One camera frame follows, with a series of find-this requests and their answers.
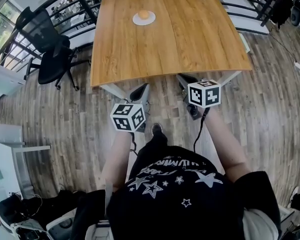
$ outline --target star print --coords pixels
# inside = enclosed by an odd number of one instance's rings
[[[210,173],[208,175],[203,175],[201,172],[198,171],[196,171],[195,173],[199,176],[199,179],[196,180],[195,183],[204,182],[209,188],[212,188],[214,183],[223,184],[221,180],[215,178],[215,173]]]
[[[143,178],[135,177],[135,181],[132,182],[131,184],[129,184],[128,187],[135,185],[135,189],[138,190],[138,188],[140,187],[140,185],[142,183],[149,182],[149,181],[150,180],[146,179],[146,177],[143,177]]]
[[[180,185],[181,182],[184,182],[184,180],[182,179],[182,176],[180,176],[180,177],[176,177],[175,182],[178,182],[178,184]]]
[[[157,182],[158,181],[155,181],[152,184],[143,183],[143,185],[145,185],[146,189],[145,189],[145,191],[143,191],[142,195],[150,194],[150,196],[152,196],[152,198],[155,199],[157,192],[161,191],[161,190],[164,190],[163,188],[161,188],[157,185]]]
[[[184,205],[185,208],[187,208],[191,205],[190,199],[183,199],[183,202],[181,204]]]

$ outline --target wooden table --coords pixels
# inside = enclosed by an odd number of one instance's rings
[[[135,25],[140,10],[155,13]],[[178,73],[251,70],[244,45],[219,0],[102,0],[92,52],[92,87],[123,98],[115,82]]]

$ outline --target chair backrest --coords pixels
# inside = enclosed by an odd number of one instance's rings
[[[19,15],[15,27],[40,53],[54,49],[64,39],[55,29],[45,9],[32,12],[27,7]]]

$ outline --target black t-shirt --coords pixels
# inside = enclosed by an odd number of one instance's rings
[[[243,240],[244,209],[264,212],[280,230],[264,171],[232,183],[206,158],[174,154],[141,169],[113,194],[107,215],[114,239]]]

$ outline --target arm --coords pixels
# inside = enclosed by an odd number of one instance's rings
[[[105,182],[113,185],[114,192],[126,181],[131,140],[132,136],[129,132],[118,131],[106,156],[101,177]]]
[[[228,179],[235,182],[241,176],[250,173],[244,149],[218,112],[211,108],[204,121]]]

